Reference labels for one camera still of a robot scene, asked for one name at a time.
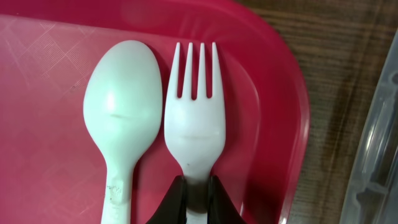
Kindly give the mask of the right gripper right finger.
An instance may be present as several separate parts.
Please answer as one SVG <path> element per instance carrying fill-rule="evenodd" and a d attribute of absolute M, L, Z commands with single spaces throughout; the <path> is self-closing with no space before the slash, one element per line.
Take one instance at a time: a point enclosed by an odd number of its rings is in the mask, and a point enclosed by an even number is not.
<path fill-rule="evenodd" d="M 208 185 L 207 219 L 207 224 L 246 224 L 216 175 Z"/>

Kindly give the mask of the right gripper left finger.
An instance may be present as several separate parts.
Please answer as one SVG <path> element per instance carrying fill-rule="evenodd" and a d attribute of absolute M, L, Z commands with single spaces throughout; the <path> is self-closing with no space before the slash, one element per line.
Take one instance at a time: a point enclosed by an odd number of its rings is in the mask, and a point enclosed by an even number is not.
<path fill-rule="evenodd" d="M 186 211 L 187 183 L 183 176 L 178 175 L 147 224 L 186 224 Z"/>

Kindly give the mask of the white plastic fork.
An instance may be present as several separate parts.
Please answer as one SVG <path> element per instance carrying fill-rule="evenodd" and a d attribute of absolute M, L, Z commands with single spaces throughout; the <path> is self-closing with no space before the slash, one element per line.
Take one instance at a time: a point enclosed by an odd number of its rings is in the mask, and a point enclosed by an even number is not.
<path fill-rule="evenodd" d="M 197 97 L 192 98 L 193 45 L 188 45 L 182 95 L 177 95 L 180 45 L 175 48 L 164 114 L 165 143 L 187 182 L 187 223 L 207 223 L 208 180 L 226 141 L 223 82 L 212 45 L 212 96 L 206 95 L 205 46 L 200 46 Z"/>

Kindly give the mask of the white plastic spoon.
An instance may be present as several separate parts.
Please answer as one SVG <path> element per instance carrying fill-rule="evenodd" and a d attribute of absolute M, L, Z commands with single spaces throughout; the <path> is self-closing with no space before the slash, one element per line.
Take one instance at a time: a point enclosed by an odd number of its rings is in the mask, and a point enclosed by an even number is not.
<path fill-rule="evenodd" d="M 106 163 L 102 224 L 131 221 L 134 167 L 158 135 L 162 102 L 157 60 L 136 40 L 111 47 L 89 79 L 84 122 Z"/>

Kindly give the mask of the red plastic tray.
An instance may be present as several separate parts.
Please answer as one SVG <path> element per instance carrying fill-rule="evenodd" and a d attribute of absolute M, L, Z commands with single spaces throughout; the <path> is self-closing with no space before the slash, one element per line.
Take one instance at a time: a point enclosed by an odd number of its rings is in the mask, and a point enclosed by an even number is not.
<path fill-rule="evenodd" d="M 2 1 L 1 222 L 99 223 L 106 168 L 83 120 L 100 58 L 147 44 L 169 80 L 176 44 L 217 44 L 226 145 L 213 168 L 248 223 L 285 223 L 308 142 L 300 67 L 234 1 Z"/>

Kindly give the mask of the clear plastic bin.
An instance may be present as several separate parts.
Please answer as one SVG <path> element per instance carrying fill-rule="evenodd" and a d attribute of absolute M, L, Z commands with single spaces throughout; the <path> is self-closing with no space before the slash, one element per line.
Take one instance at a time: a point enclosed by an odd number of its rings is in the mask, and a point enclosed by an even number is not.
<path fill-rule="evenodd" d="M 379 77 L 340 223 L 397 223 L 397 39 Z"/>

